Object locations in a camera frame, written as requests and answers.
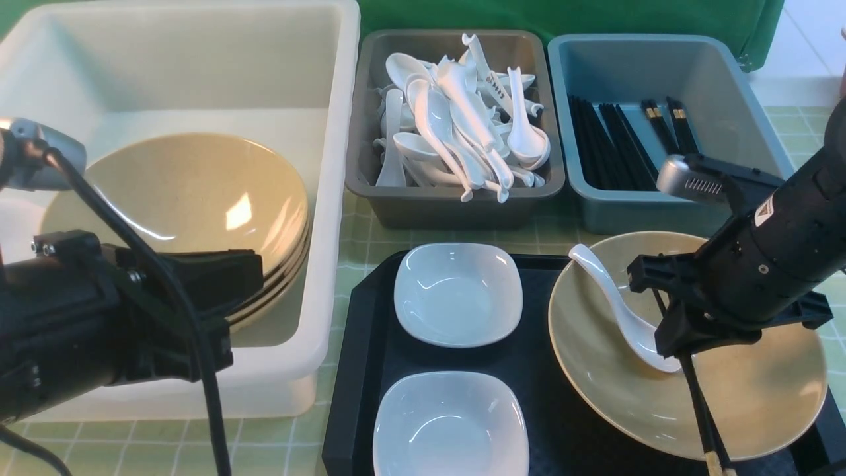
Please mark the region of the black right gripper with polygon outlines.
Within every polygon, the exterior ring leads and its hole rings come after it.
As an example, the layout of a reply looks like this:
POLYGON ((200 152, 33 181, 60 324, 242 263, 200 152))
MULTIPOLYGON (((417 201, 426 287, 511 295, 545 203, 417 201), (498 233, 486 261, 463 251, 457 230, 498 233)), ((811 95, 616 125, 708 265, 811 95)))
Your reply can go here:
POLYGON ((762 329, 817 329, 833 319, 816 287, 835 272, 835 235, 820 226, 730 226, 695 252, 640 255, 627 271, 634 292, 655 289, 670 298, 654 333, 664 358, 755 344, 762 329))

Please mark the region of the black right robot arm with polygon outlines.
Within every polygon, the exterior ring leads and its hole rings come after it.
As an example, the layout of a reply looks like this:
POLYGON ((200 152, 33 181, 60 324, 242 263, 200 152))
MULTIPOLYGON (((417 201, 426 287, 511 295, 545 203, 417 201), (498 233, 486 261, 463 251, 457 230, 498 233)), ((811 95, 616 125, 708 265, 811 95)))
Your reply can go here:
POLYGON ((731 211, 695 252, 640 255, 627 268, 632 292, 669 297, 654 334, 660 356, 753 344, 767 328, 817 329, 833 319, 816 286, 844 269, 844 102, 821 149, 786 180, 701 154, 671 155, 658 190, 731 211))

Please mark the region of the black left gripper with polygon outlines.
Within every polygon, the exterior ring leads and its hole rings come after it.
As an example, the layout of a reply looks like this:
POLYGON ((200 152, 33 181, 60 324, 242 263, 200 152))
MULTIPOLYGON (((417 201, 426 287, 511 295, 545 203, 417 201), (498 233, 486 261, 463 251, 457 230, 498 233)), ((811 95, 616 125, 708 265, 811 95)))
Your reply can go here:
MULTIPOLYGON (((200 380, 188 321, 129 248, 84 230, 37 235, 36 256, 2 266, 2 422, 12 424, 94 389, 200 380)), ((233 364, 227 316, 259 292, 252 250, 161 253, 211 347, 233 364)))

